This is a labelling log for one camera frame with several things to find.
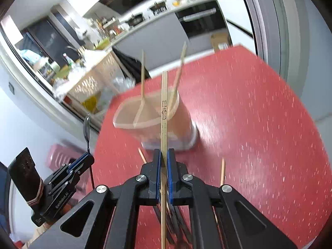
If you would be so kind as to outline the dark plastic spoon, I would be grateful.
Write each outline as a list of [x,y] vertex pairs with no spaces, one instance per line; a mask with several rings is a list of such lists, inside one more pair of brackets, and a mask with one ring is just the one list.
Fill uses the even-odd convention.
[[[84,118],[83,121],[83,135],[87,144],[87,153],[90,154],[90,146],[89,146],[89,142],[90,142],[90,121],[91,121],[91,117],[89,114],[86,115],[86,117]],[[89,173],[90,173],[90,178],[91,178],[91,184],[92,184],[92,189],[95,189],[95,182],[94,182],[94,178],[93,178],[93,171],[92,171],[92,167],[89,167]]]

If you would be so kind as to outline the pink plastic stool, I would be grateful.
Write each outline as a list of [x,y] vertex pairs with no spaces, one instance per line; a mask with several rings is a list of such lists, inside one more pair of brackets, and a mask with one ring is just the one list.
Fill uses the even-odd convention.
[[[63,164],[68,164],[71,161],[78,159],[81,155],[83,155],[83,152],[77,152],[72,147],[54,144],[48,152],[46,166],[52,171],[56,171],[62,167]],[[77,193],[86,195],[88,182],[89,171],[87,170],[80,176],[80,181],[76,185]]]

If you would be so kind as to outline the bamboo chopstick on table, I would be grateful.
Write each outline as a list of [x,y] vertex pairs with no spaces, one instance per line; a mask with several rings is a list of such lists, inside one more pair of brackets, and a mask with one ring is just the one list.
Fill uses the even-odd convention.
[[140,148],[138,148],[138,152],[139,152],[139,154],[140,154],[140,156],[141,156],[141,159],[142,159],[143,163],[146,164],[147,161],[146,161],[145,156],[144,156],[144,154],[142,153],[142,151],[141,151]]

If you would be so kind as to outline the beige utensil holder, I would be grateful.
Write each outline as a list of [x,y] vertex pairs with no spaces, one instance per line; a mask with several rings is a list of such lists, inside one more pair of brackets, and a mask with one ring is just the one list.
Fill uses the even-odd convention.
[[[141,142],[146,150],[160,148],[161,94],[151,92],[141,103],[140,96],[124,100],[113,118],[115,128],[122,129]],[[198,129],[179,93],[176,93],[168,112],[168,148],[176,151],[191,149],[198,137]]]

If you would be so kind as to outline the beige perforated storage rack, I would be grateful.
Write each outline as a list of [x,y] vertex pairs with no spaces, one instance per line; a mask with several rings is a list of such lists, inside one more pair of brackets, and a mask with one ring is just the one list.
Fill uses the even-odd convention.
[[86,50],[84,58],[84,65],[74,63],[65,80],[56,80],[53,95],[59,102],[69,97],[96,114],[120,93],[116,81],[124,80],[124,75],[112,51]]

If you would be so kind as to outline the black hanging garment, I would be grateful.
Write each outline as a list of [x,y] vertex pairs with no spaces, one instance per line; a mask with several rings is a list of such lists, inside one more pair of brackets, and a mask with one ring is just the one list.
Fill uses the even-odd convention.
[[122,72],[136,83],[141,82],[141,66],[140,60],[130,57],[116,48],[112,48],[113,56],[119,62]]

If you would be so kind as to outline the cardboard box on floor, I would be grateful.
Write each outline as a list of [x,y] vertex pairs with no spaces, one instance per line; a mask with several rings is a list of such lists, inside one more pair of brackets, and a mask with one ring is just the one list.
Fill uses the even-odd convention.
[[224,50],[232,46],[231,38],[226,32],[212,34],[210,37],[210,42],[214,52]]

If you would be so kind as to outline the built-in black oven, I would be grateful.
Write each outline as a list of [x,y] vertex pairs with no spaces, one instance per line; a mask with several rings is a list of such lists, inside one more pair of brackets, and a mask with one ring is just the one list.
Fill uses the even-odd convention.
[[176,16],[188,38],[227,28],[216,0],[177,11]]

